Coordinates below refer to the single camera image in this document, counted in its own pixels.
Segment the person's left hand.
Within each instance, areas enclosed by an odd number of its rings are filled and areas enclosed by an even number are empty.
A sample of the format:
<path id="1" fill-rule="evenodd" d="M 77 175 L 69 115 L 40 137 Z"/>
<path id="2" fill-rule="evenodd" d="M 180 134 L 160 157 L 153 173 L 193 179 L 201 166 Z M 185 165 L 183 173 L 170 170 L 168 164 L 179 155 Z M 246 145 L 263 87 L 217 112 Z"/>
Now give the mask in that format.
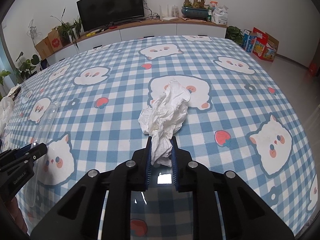
<path id="1" fill-rule="evenodd" d="M 13 197 L 12 200 L 6 202 L 5 208 L 8 211 L 12 222 L 15 224 L 15 232 L 23 233 L 27 236 L 28 228 L 23 218 L 22 211 L 18 206 L 17 198 Z"/>

